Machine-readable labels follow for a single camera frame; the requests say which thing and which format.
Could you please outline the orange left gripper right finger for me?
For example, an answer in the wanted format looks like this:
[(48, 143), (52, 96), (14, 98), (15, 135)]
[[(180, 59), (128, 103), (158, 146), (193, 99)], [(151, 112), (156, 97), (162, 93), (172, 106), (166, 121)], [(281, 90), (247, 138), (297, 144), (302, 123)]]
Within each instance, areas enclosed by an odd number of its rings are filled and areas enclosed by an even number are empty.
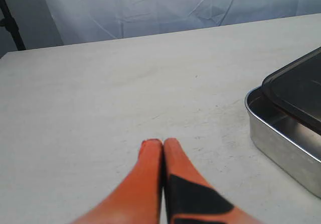
[(258, 223), (206, 181), (177, 139), (165, 140), (164, 157), (168, 223)]

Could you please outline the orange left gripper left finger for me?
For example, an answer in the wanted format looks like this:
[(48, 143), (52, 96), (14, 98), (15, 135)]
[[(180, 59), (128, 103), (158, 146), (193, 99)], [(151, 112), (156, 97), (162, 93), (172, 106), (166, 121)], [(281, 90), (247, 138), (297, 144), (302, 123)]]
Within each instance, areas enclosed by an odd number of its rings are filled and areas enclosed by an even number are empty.
[(73, 223), (159, 223), (161, 177), (162, 142), (144, 140), (129, 174), (102, 202)]

